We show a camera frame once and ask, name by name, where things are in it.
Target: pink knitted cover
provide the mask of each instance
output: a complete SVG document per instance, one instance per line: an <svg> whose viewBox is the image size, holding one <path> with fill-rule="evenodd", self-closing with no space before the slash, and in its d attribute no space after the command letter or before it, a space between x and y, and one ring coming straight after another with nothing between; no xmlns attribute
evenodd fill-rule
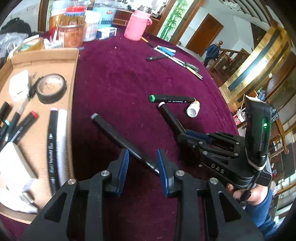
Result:
<svg viewBox="0 0 296 241"><path fill-rule="evenodd" d="M147 27L151 25L150 14L136 10L128 22L124 36L133 41L139 41Z"/></svg>

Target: cardboard tray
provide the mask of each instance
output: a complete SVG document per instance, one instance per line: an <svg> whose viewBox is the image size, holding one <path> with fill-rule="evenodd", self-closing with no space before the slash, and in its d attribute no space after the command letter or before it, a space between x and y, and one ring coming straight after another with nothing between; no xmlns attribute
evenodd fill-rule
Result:
<svg viewBox="0 0 296 241"><path fill-rule="evenodd" d="M49 114L51 108L66 109L68 111L67 119L67 159L70 177L74 177L72 163L72 142L71 142L71 116L72 116L72 99L73 88L76 73L77 60L79 50L74 48L63 48L53 50L38 50L26 53L19 53L9 60L0 70L0 106L7 101L12 107L12 111L8 116L11 120L17 108L22 104L23 100L14 103L8 93L10 78L23 70L29 71L30 81L33 84L40 76L57 73L62 75L67 82L67 91L65 95L56 103L42 104L37 95L29 102L20 121L32 110L38 115L38 120L23 136L18 144L24 158L37 176L31 188L31 193L35 198L35 205L40 209L51 199L51 191L47 173L47 129L49 122ZM0 187L5 187L1 180ZM0 213L11 219L31 223L36 215L26 214L13 211L0 203Z"/></svg>

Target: maroon tablecloth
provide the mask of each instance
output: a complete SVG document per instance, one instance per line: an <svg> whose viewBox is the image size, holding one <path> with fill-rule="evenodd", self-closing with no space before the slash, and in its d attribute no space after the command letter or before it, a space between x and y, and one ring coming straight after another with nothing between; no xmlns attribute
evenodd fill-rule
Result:
<svg viewBox="0 0 296 241"><path fill-rule="evenodd" d="M173 132L150 103L150 94L195 97L201 105L196 118L189 118L187 104L169 104L186 129L199 132L224 131L238 134L231 113L207 70L196 58L157 37L145 37L153 45L176 49L176 57L199 67L203 81L170 59L147 62L161 56L143 41L125 39L123 29L116 37L85 43L78 60L72 113L72 145L75 177L91 178L118 158L120 149L91 122L93 113L101 115L131 143L151 157L158 148L169 159L195 177L207 178L191 152L177 145ZM106 201L112 240L172 241L177 200L166 199L159 177L130 157L124 192L120 199ZM18 230L8 224L17 237Z"/></svg>

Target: red lid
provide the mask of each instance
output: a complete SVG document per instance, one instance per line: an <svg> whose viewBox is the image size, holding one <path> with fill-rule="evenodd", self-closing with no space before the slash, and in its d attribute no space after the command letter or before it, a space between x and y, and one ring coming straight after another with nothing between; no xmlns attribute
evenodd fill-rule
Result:
<svg viewBox="0 0 296 241"><path fill-rule="evenodd" d="M85 6L67 7L66 12L84 12Z"/></svg>
<svg viewBox="0 0 296 241"><path fill-rule="evenodd" d="M32 116L34 116L35 119L38 119L38 115L36 114L35 111L31 111Z"/></svg>

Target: white box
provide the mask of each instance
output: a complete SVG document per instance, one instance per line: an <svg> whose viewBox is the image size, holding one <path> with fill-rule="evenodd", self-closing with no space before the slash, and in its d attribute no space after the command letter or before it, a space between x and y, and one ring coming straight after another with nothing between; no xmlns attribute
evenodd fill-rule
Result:
<svg viewBox="0 0 296 241"><path fill-rule="evenodd" d="M107 39L112 36L116 36L117 28L110 27L110 28L100 28L96 33L96 38L99 40Z"/></svg>
<svg viewBox="0 0 296 241"><path fill-rule="evenodd" d="M8 189L16 194L28 191L37 179L18 146L12 142L0 152L0 176Z"/></svg>

